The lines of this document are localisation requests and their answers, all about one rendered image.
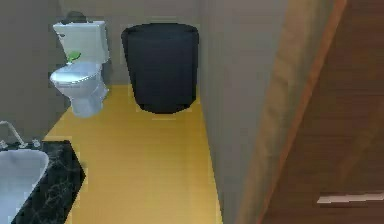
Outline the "black round bin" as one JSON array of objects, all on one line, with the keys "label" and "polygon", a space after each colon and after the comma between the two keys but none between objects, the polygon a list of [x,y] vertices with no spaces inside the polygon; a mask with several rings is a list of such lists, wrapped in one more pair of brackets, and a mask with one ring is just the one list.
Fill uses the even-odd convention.
[{"label": "black round bin", "polygon": [[134,98],[155,114],[185,110],[196,100],[199,32],[192,25],[148,23],[121,33]]}]

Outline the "white toilet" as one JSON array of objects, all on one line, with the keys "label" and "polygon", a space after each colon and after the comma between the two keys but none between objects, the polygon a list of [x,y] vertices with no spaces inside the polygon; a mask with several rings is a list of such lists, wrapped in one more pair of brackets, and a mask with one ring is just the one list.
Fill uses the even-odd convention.
[{"label": "white toilet", "polygon": [[106,22],[59,22],[53,29],[66,58],[72,51],[80,52],[81,56],[73,63],[66,61],[50,75],[50,81],[70,100],[76,116],[91,117],[103,108],[108,93],[102,78],[103,65],[110,59]]}]

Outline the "brown wooden door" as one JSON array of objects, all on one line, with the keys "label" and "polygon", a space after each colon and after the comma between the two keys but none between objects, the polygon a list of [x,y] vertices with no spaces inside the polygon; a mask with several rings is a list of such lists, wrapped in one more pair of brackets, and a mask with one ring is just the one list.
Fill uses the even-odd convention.
[{"label": "brown wooden door", "polygon": [[384,224],[384,0],[334,0],[293,118],[255,152],[234,224]]}]

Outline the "dark object on toilet tank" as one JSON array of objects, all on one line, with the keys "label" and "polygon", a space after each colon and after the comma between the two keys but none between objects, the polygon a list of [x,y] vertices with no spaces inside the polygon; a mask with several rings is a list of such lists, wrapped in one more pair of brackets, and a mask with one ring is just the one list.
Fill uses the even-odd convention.
[{"label": "dark object on toilet tank", "polygon": [[66,17],[61,20],[62,24],[69,23],[88,23],[89,19],[79,11],[70,11],[66,14]]}]

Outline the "black marble sink counter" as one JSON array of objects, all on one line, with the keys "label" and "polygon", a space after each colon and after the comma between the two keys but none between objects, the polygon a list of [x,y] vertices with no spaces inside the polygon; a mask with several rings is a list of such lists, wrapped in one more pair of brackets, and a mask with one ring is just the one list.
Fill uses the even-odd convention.
[{"label": "black marble sink counter", "polygon": [[65,224],[85,177],[68,140],[0,148],[0,224]]}]

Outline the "silver tap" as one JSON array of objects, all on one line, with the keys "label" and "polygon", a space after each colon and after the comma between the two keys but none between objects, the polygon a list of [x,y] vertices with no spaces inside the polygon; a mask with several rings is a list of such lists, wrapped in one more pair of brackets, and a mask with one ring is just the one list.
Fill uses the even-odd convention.
[{"label": "silver tap", "polygon": [[[37,139],[32,139],[31,143],[25,142],[20,136],[20,134],[17,132],[15,127],[10,122],[2,120],[0,121],[0,125],[6,125],[8,127],[8,129],[13,133],[14,137],[19,142],[19,147],[21,149],[26,149],[29,145],[35,148],[38,148],[41,146],[41,142]],[[0,149],[6,149],[7,147],[8,147],[8,144],[4,140],[0,140]]]}]

